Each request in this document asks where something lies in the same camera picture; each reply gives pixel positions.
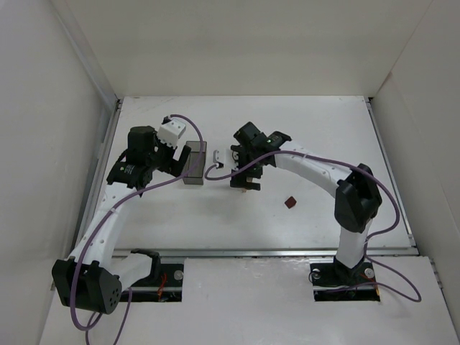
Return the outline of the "smoky transparent plastic bin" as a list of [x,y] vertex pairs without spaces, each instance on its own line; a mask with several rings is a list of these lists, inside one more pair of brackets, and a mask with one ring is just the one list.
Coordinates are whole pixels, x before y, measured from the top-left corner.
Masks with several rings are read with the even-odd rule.
[[[200,147],[201,147],[201,143],[199,141],[187,141],[185,144],[191,148],[191,151],[187,159],[187,162],[185,164],[185,167],[183,168],[184,172],[188,171],[195,164],[200,154]],[[204,141],[202,154],[201,154],[201,158],[199,159],[199,162],[195,165],[195,168],[183,178],[183,183],[185,185],[203,185],[204,184],[206,153],[207,153],[207,142]]]

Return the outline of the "dark red wood block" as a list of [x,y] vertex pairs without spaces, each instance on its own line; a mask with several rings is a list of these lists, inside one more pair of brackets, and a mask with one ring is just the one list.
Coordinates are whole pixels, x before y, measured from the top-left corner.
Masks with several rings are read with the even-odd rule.
[[285,206],[288,208],[288,209],[291,209],[293,207],[295,207],[297,204],[297,200],[293,197],[293,196],[290,196],[286,201],[285,201]]

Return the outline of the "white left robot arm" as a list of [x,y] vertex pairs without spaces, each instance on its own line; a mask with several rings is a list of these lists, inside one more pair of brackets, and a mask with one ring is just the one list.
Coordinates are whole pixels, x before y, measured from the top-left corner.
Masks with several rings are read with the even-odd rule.
[[151,249],[134,249],[114,264],[112,255],[128,216],[132,200],[141,197],[154,171],[179,177],[190,155],[184,146],[174,158],[178,141],[186,130],[173,119],[158,129],[134,126],[127,135],[127,148],[111,168],[103,199],[82,239],[67,259],[59,259],[52,278],[64,306],[110,314],[121,294],[140,280],[156,281],[161,259]]

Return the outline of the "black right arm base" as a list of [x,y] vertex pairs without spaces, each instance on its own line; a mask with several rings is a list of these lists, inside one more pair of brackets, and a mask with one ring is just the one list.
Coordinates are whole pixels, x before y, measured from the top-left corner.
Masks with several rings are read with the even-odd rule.
[[367,284],[375,281],[373,265],[367,261],[354,269],[340,262],[314,262],[308,279],[316,302],[380,302],[378,288]]

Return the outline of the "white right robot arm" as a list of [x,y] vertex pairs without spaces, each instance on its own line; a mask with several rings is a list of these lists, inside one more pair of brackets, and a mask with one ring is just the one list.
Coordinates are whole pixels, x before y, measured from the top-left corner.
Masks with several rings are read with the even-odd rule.
[[301,144],[282,132],[267,136],[252,122],[235,134],[237,145],[231,146],[236,162],[232,170],[232,188],[259,190],[263,167],[287,170],[325,190],[334,198],[334,218],[341,227],[339,247],[333,260],[335,274],[342,280],[358,275],[364,262],[364,242],[372,219],[382,204],[372,170],[363,164],[358,170],[339,167],[338,163],[309,153]]

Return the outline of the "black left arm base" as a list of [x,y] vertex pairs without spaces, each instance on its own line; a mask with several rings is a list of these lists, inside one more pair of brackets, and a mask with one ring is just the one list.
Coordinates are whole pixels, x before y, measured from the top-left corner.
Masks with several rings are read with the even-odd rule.
[[128,299],[128,283],[131,282],[132,301],[135,303],[170,303],[181,302],[183,291],[184,264],[159,263],[152,265],[152,272],[140,277],[134,269],[121,266],[114,268],[114,275],[122,283],[121,301]]

